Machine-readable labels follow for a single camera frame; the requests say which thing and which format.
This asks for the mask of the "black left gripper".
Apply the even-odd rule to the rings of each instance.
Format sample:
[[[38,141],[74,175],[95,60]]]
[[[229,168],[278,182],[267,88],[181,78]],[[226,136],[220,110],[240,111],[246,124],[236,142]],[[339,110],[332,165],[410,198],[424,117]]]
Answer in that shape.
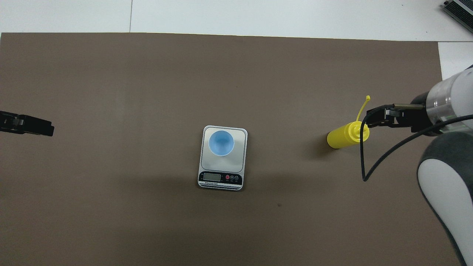
[[[19,123],[18,116],[17,113],[0,111],[0,131],[7,133],[28,133],[49,137],[54,135],[55,128],[51,121],[32,116],[21,116],[21,131],[17,130]]]

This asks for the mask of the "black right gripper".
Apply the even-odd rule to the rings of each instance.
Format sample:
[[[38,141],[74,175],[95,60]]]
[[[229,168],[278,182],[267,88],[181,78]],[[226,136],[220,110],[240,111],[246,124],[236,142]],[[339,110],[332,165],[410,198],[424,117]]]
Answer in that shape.
[[[411,133],[417,133],[425,128],[433,126],[427,114],[427,97],[427,92],[416,96],[410,103],[422,105],[423,108],[402,110],[402,115],[396,118],[397,124],[399,124],[400,127],[410,128]],[[394,105],[382,105],[366,111],[365,124],[368,128],[382,126],[392,127],[395,124],[395,118],[388,113],[393,109]]]

